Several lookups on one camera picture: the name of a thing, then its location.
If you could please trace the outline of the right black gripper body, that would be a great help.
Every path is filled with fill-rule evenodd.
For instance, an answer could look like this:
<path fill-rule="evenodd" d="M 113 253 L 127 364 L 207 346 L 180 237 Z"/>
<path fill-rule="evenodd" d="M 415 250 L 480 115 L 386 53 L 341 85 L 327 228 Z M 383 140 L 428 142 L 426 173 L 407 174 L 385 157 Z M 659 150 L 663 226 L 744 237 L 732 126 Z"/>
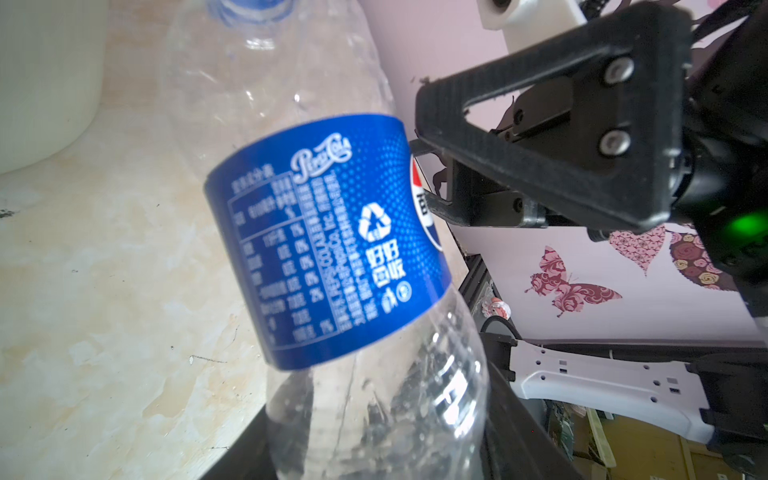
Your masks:
<path fill-rule="evenodd" d="M 666 34 L 679 55 L 681 152 L 671 218 L 697 231 L 749 314 L 767 315 L 767 4 L 726 1 Z"/>

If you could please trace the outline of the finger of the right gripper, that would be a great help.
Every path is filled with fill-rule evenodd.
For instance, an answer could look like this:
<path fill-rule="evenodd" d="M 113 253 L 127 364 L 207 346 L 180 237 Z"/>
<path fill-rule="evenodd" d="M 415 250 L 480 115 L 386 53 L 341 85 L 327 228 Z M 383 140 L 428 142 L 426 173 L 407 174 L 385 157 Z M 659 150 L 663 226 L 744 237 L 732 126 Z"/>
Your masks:
<path fill-rule="evenodd" d="M 410 142 L 418 158 L 436 155 L 446 166 L 444 184 L 449 195 L 426 192 L 430 211 L 449 224 L 464 227 L 547 228 L 552 214 L 546 207 L 518 191 L 502 186 L 479 174 L 421 139 Z"/>
<path fill-rule="evenodd" d="M 427 83 L 416 139 L 561 224 L 651 230 L 671 218 L 679 178 L 684 74 L 665 36 L 682 13 L 640 2 Z"/>

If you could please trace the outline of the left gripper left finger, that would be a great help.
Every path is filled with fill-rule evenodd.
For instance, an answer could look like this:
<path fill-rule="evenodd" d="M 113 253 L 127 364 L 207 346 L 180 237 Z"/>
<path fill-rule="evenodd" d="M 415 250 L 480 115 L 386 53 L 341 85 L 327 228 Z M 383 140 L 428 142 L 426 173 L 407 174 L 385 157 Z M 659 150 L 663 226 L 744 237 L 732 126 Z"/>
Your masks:
<path fill-rule="evenodd" d="M 263 407 L 200 480 L 277 480 L 269 452 L 268 424 Z"/>

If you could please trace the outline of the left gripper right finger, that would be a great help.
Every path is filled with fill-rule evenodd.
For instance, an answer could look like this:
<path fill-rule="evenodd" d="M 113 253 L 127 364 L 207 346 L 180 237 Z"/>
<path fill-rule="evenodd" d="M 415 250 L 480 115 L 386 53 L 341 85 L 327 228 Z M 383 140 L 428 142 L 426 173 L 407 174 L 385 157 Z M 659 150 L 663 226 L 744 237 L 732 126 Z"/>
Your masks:
<path fill-rule="evenodd" d="M 490 391 L 479 465 L 484 479 L 579 480 L 580 473 L 534 420 L 499 369 Z"/>

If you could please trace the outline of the blue label bottle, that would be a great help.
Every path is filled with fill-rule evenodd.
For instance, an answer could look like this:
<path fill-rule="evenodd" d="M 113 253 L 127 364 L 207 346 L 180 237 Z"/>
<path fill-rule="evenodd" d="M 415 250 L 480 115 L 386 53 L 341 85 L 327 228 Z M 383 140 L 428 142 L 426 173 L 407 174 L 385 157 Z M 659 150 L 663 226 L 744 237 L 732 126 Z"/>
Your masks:
<path fill-rule="evenodd" d="M 161 96 L 268 364 L 281 479 L 469 479 L 486 357 L 356 1 L 183 1 Z"/>

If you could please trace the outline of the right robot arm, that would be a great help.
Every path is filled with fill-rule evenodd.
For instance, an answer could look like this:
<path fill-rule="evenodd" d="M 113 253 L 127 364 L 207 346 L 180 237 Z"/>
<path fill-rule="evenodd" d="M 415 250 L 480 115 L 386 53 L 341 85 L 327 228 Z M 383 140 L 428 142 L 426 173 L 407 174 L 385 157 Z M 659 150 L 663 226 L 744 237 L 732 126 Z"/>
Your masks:
<path fill-rule="evenodd" d="M 700 22 L 662 1 L 482 1 L 508 53 L 424 85 L 412 152 L 447 168 L 427 203 L 464 227 L 576 226 L 594 241 L 667 222 L 697 231 L 767 328 L 767 5 Z M 484 474 L 574 479 L 523 407 L 564 401 L 705 444 L 767 475 L 767 355 L 631 362 L 482 334 L 491 360 Z"/>

